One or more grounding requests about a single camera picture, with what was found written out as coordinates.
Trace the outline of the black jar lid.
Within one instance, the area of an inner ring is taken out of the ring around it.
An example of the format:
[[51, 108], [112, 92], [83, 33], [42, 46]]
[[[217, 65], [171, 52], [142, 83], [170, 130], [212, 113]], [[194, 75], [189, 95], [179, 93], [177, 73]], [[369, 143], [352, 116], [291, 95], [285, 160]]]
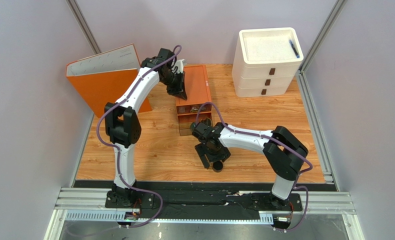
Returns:
[[224, 164], [222, 161], [217, 161], [212, 164], [212, 170], [216, 173], [220, 173], [224, 168]]

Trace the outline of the orange makeup drawer box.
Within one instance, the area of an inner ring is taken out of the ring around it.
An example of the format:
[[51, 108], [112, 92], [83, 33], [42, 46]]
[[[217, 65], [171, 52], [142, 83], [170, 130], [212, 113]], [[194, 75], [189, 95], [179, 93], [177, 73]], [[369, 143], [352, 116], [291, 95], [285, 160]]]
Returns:
[[206, 65], [185, 66], [183, 72], [187, 100], [175, 99], [179, 116], [194, 114], [201, 105], [212, 101]]

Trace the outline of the clear acrylic drawer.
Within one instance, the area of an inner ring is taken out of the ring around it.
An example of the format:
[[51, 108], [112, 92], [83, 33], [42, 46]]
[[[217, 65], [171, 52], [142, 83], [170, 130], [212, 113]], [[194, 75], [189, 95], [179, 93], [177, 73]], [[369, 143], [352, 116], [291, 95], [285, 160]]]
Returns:
[[[196, 123], [197, 113], [178, 115], [178, 129], [180, 136], [188, 136], [192, 134], [193, 127]], [[211, 112], [201, 112], [198, 115], [199, 122], [206, 122], [213, 125]]]

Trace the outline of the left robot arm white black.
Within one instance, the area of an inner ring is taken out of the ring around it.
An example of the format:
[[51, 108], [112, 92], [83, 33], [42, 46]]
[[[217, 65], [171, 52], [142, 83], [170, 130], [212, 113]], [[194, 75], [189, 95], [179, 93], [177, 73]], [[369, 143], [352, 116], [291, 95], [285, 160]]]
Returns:
[[183, 100], [188, 98], [184, 64], [177, 60], [181, 50], [181, 45], [176, 45], [173, 50], [161, 48], [157, 56], [146, 58], [124, 95], [104, 107], [99, 121], [105, 122], [105, 132], [109, 137], [107, 146], [113, 147], [116, 157], [116, 174], [106, 195], [106, 208], [131, 208], [139, 201], [134, 174], [135, 148], [142, 132], [138, 112], [150, 91], [158, 83], [163, 83], [170, 96]]

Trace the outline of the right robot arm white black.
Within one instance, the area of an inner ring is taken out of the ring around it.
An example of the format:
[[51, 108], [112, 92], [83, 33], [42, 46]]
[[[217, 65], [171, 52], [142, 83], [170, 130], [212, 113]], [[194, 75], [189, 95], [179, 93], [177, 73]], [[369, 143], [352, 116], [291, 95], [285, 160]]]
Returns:
[[309, 151], [286, 127], [258, 131], [222, 122], [214, 126], [199, 122], [190, 128], [192, 136], [199, 141], [195, 150], [206, 169], [221, 171], [232, 148], [264, 155], [276, 174], [268, 203], [276, 208], [288, 205]]

